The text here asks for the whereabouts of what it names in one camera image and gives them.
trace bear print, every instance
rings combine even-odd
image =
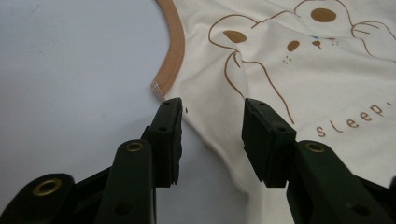
[[[339,114],[365,95],[386,94],[395,36],[380,21],[350,18],[341,1],[303,1],[264,20],[224,16],[208,40],[230,51],[224,76],[236,94],[269,103],[295,124],[320,119],[316,110]]]

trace brass screw insert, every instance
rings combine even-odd
[[[128,146],[126,146],[126,150],[129,152],[136,152],[136,151],[140,151],[143,148],[143,144],[141,143],[131,143]]]
[[[316,143],[307,143],[305,146],[313,152],[324,152],[324,147]]]
[[[35,188],[33,189],[33,194],[35,196],[46,196],[55,192],[61,187],[61,185],[62,181],[60,179],[48,179],[35,186]]]

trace screw hole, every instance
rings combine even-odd
[[[56,186],[56,184],[54,182],[49,182],[49,183],[46,183],[43,186],[41,186],[39,190],[47,191],[47,190],[55,188],[55,186]]]
[[[346,206],[360,216],[370,216],[370,210],[361,203],[348,203]]]
[[[282,127],[276,128],[276,130],[277,130],[278,132],[280,132],[280,133],[283,133],[283,132],[286,131],[286,129],[285,129],[285,128],[282,128]]]
[[[123,215],[130,213],[133,208],[134,208],[134,205],[132,203],[122,202],[122,203],[117,204],[115,212],[117,215],[123,216]]]

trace black plastic bracket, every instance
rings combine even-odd
[[[284,188],[295,223],[394,223],[389,189],[354,176],[331,148],[296,143],[296,132],[269,105],[246,99],[242,139],[260,181]]]
[[[163,102],[141,139],[120,145],[112,167],[77,184],[65,174],[30,182],[0,223],[156,223],[155,188],[178,180],[182,111],[179,98]]]

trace cartoon bear face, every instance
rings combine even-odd
[[[373,22],[364,24],[372,27]],[[225,16],[213,24],[208,38],[212,44],[230,50],[224,69],[230,86],[242,98],[264,102],[276,99],[271,104],[294,124],[309,119],[301,103],[339,113],[358,91],[386,86],[360,75],[367,74],[362,65],[370,63],[374,70],[380,70],[386,67],[384,63],[394,62],[375,58],[369,51],[375,47],[368,47],[375,42],[368,44],[355,37],[358,31],[354,27],[340,1],[314,0],[262,21],[246,15]],[[392,33],[385,25],[378,27],[378,31],[387,33],[382,35],[389,43],[385,54],[396,51]],[[296,86],[301,88],[291,91]],[[327,104],[336,99],[343,100],[337,106]]]

